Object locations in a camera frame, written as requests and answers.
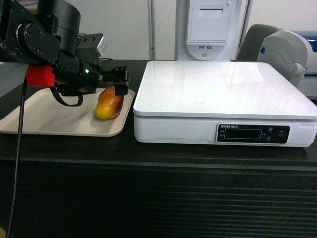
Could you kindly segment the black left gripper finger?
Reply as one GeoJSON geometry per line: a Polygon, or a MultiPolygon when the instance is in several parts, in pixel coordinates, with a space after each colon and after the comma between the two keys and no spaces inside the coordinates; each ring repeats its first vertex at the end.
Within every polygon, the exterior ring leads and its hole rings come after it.
{"type": "Polygon", "coordinates": [[[114,87],[116,96],[125,96],[128,94],[129,91],[129,82],[116,82],[114,83],[114,87]]]}

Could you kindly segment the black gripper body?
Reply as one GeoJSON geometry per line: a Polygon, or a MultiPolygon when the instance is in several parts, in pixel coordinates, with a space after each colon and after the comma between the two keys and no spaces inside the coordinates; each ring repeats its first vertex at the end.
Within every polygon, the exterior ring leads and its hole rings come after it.
{"type": "Polygon", "coordinates": [[[128,68],[116,67],[110,71],[102,69],[96,51],[96,37],[100,33],[79,36],[75,56],[60,51],[53,73],[55,84],[51,91],[55,96],[83,96],[94,94],[99,84],[130,82],[128,68]]]}

